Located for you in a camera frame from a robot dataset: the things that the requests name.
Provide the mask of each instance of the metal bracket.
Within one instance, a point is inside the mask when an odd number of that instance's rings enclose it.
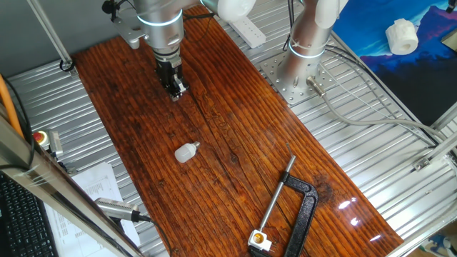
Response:
[[[146,35],[144,32],[141,30],[134,31],[119,17],[114,19],[113,24],[122,38],[132,49],[138,49],[140,47],[139,39]]]
[[[419,161],[415,162],[413,165],[417,171],[420,171],[421,169],[429,166],[430,161],[427,158],[422,158]]]
[[[293,106],[298,104],[305,99],[307,99],[310,95],[315,94],[312,87],[307,87],[305,89],[299,88],[298,86],[295,87],[291,85],[284,85],[280,79],[278,79],[278,65],[284,60],[286,56],[285,53],[281,53],[277,56],[273,56],[265,61],[261,62],[260,68],[265,72],[267,78],[270,79],[271,83],[274,87],[278,90],[279,94],[286,100],[289,106]],[[319,74],[318,78],[316,79],[316,83],[323,88],[327,88],[332,84],[332,77],[329,76],[325,71],[322,70],[320,66],[321,73]]]
[[[457,133],[453,133],[445,141],[437,145],[434,150],[432,150],[430,153],[427,153],[427,155],[415,162],[413,166],[417,171],[419,171],[422,168],[430,165],[430,162],[433,160],[446,156],[450,151],[454,151],[455,153],[455,147],[457,147]]]

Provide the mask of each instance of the wood grain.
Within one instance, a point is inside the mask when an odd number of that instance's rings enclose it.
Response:
[[[202,14],[204,9],[188,10]],[[302,256],[385,256],[402,240],[215,22],[187,21],[181,44],[191,90],[172,102],[152,50],[120,37],[77,54],[77,68],[151,217],[177,256],[248,256],[247,240],[289,160],[320,201]],[[201,142],[178,163],[174,151]],[[349,201],[349,205],[340,208]],[[301,197],[280,195],[265,232],[280,256]]]

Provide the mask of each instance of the aluminum grating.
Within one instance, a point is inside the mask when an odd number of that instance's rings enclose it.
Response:
[[[79,78],[71,78],[54,62],[10,80],[23,99],[32,129],[59,132],[64,149],[59,160],[67,168],[82,172],[101,162],[110,163],[123,200],[137,204],[140,212],[147,213]],[[143,253],[169,256],[154,225],[141,222],[135,227]]]
[[[296,14],[302,10],[296,3]],[[266,35],[267,42],[256,49],[250,49],[227,23],[218,22],[260,71],[262,61],[281,53],[289,32],[287,3],[258,0],[249,18]],[[387,91],[373,84],[367,75],[364,77],[368,85],[360,78],[358,72],[362,74],[362,71],[354,71],[331,54],[324,56],[323,66],[344,86],[343,89],[334,84],[326,88],[330,101],[340,113],[362,120],[382,119],[391,113],[407,119],[406,112]],[[71,78],[54,62],[10,79],[25,103],[33,130],[59,132],[64,148],[61,160],[69,168],[82,172],[103,161],[110,163],[123,199],[138,204],[140,211],[146,213],[79,78]],[[455,171],[446,162],[434,162],[420,172],[413,170],[412,164],[431,151],[415,134],[418,131],[413,133],[393,124],[343,124],[315,95],[291,109],[402,238],[432,222],[456,200]],[[447,136],[456,131],[457,119],[443,128]],[[147,256],[168,256],[154,226],[138,223],[136,229],[140,249]]]

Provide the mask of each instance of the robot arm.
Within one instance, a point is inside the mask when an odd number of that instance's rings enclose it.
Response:
[[[131,48],[139,47],[141,37],[152,47],[157,63],[156,73],[171,99],[176,101],[189,88],[182,75],[179,48],[184,37],[183,10],[203,4],[224,21],[234,22],[247,16],[255,2],[255,0],[134,0],[137,17],[141,22],[140,31],[130,29],[122,19],[116,17],[115,12],[119,5],[114,3],[114,0],[106,1],[103,10],[112,14],[111,20]]]

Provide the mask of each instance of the power strip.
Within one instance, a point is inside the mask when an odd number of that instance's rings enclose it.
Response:
[[[266,41],[265,34],[248,17],[229,24],[252,49]]]

